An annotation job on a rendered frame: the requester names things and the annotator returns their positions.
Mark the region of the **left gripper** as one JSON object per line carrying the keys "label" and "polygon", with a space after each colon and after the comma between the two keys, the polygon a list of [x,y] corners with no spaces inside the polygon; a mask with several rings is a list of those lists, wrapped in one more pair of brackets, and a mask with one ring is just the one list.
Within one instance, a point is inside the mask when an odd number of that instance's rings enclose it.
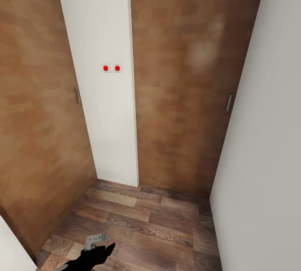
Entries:
{"label": "left gripper", "polygon": [[87,271],[90,271],[95,265],[104,264],[108,256],[111,255],[115,248],[115,243],[107,248],[105,246],[96,246],[95,249],[89,251],[81,251],[81,256],[87,261]]}

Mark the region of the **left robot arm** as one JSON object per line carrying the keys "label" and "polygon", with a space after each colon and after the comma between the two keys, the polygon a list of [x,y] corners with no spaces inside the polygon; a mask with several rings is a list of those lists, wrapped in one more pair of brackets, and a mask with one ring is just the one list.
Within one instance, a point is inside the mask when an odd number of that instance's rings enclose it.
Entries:
{"label": "left robot arm", "polygon": [[107,239],[108,235],[105,233],[87,236],[81,256],[76,260],[68,261],[54,271],[90,271],[95,265],[104,264],[107,257],[113,252],[115,243],[107,248],[105,246],[95,246],[94,243],[101,243],[107,241]]}

